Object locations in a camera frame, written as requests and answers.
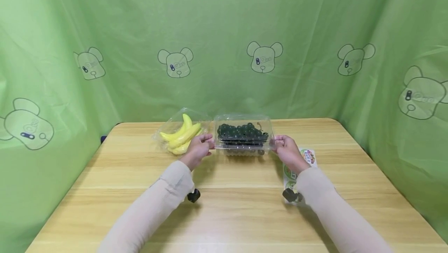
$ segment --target person's right hand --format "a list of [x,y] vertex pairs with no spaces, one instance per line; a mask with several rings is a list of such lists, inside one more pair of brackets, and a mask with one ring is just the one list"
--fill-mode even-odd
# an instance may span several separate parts
[[280,160],[285,163],[291,171],[300,174],[302,171],[310,167],[306,160],[300,154],[294,139],[287,135],[275,136],[275,153]]

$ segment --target bunch of grapes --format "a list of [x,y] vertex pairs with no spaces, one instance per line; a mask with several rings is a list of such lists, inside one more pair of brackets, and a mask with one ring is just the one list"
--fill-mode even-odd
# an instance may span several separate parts
[[224,143],[224,147],[257,150],[263,148],[263,144],[269,138],[269,133],[257,129],[252,123],[242,126],[222,124],[218,127],[218,138]]

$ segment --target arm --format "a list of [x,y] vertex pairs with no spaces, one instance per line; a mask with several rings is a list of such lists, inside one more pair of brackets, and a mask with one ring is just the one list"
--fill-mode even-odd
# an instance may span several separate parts
[[341,253],[389,253],[376,230],[337,192],[319,168],[302,171],[296,184]]
[[189,168],[173,162],[117,220],[97,252],[138,253],[193,188]]

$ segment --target bear ear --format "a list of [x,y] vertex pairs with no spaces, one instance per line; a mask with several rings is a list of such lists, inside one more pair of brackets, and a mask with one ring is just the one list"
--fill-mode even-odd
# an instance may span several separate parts
[[353,50],[353,45],[351,44],[345,44],[344,46],[342,46],[342,48],[339,50],[339,52],[337,53],[338,58],[340,59],[344,59],[345,55],[348,54],[348,52],[350,52],[351,50]]
[[283,46],[280,44],[280,42],[275,42],[274,44],[272,44],[271,48],[274,50],[275,58],[283,53]]
[[373,44],[367,44],[364,48],[364,59],[370,59],[375,55],[375,46]]
[[75,58],[76,66],[79,68],[79,64],[78,64],[78,56],[79,56],[79,54],[73,52],[73,58]]
[[191,61],[193,59],[193,52],[191,52],[191,50],[188,48],[183,48],[182,50],[180,50],[180,53],[183,54],[185,58],[187,58],[187,61]]
[[15,110],[26,110],[35,115],[39,115],[40,108],[37,104],[33,103],[29,99],[18,98],[12,101],[12,105],[14,105]]
[[0,117],[0,140],[10,140],[12,135],[5,128],[5,119]]
[[410,80],[416,77],[423,77],[423,73],[422,70],[417,65],[413,65],[407,70],[406,74],[404,75],[403,80],[404,85],[407,86]]
[[103,55],[101,54],[100,50],[96,49],[95,47],[90,47],[88,52],[94,55],[98,59],[98,61],[103,61]]
[[445,97],[440,101],[441,103],[448,103],[448,81],[442,82],[442,86],[445,87]]
[[260,47],[260,45],[258,43],[256,43],[255,41],[252,41],[249,46],[247,46],[247,55],[253,57],[255,50],[257,50]]
[[160,50],[159,54],[157,55],[157,57],[159,58],[159,62],[161,62],[162,64],[166,65],[167,63],[167,58],[168,58],[169,52],[166,50]]

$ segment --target banana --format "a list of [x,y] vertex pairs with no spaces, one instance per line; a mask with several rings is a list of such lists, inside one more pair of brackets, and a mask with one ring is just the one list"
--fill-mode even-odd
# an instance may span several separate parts
[[168,147],[173,149],[176,147],[181,146],[185,142],[191,140],[201,129],[201,123],[195,123],[193,126],[191,126],[189,129],[187,129],[183,135],[179,136],[179,138],[174,139],[168,143]]
[[193,124],[193,122],[191,121],[191,118],[189,117],[189,115],[186,114],[182,114],[182,118],[184,120],[184,123],[182,124],[182,127],[180,127],[180,129],[175,132],[175,133],[163,133],[160,132],[160,136],[163,138],[164,141],[173,141],[177,138],[179,138],[181,135],[183,135],[187,129],[189,129]]
[[184,124],[186,124],[185,126],[186,126],[187,129],[189,129],[191,126],[193,126],[193,122],[192,122],[192,120],[191,120],[189,115],[186,115],[184,113],[184,114],[182,114],[182,118],[184,120]]
[[[197,133],[195,136],[198,136],[198,135],[200,135],[201,133],[202,133],[202,129],[200,129],[200,130],[198,131],[198,133]],[[171,148],[168,147],[168,151],[170,151],[170,152],[173,153],[174,155],[182,155],[182,154],[185,154],[185,152],[186,152],[187,149],[188,149],[188,146],[190,145],[190,142],[191,142],[191,140],[185,142],[185,143],[182,144],[181,146],[176,147],[176,148],[174,148],[174,149],[171,149]]]

